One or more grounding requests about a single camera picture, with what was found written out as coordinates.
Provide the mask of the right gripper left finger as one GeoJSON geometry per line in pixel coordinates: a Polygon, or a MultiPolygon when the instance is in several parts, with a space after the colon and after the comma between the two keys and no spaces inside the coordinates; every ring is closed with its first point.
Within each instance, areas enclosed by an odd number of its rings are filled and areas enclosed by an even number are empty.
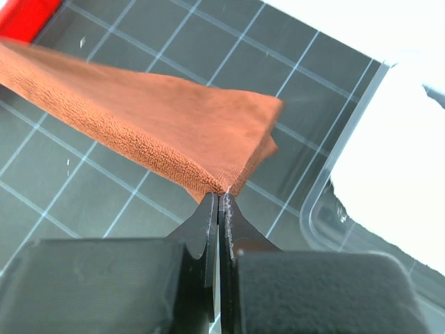
{"type": "Polygon", "coordinates": [[[37,239],[1,281],[2,333],[207,333],[218,196],[163,238],[37,239]]]}

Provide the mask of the white towel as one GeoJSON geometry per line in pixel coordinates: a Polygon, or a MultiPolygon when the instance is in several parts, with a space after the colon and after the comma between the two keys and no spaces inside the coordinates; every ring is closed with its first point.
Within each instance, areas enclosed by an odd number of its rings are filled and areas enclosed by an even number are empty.
{"type": "Polygon", "coordinates": [[[382,63],[321,176],[353,222],[444,271],[444,2],[274,1],[382,63]]]}

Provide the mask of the brown towel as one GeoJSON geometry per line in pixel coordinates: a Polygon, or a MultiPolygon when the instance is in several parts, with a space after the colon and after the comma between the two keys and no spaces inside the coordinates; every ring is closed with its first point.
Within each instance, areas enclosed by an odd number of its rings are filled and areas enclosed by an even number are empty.
{"type": "Polygon", "coordinates": [[[282,100],[133,72],[1,41],[1,84],[69,126],[184,187],[240,193],[275,151],[282,100]]]}

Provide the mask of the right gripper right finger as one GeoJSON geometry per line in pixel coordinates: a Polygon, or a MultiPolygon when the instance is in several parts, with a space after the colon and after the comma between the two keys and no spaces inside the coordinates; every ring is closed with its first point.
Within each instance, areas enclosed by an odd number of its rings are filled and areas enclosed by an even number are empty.
{"type": "Polygon", "coordinates": [[[219,204],[223,333],[426,333],[410,279],[385,253],[284,251],[219,204]]]}

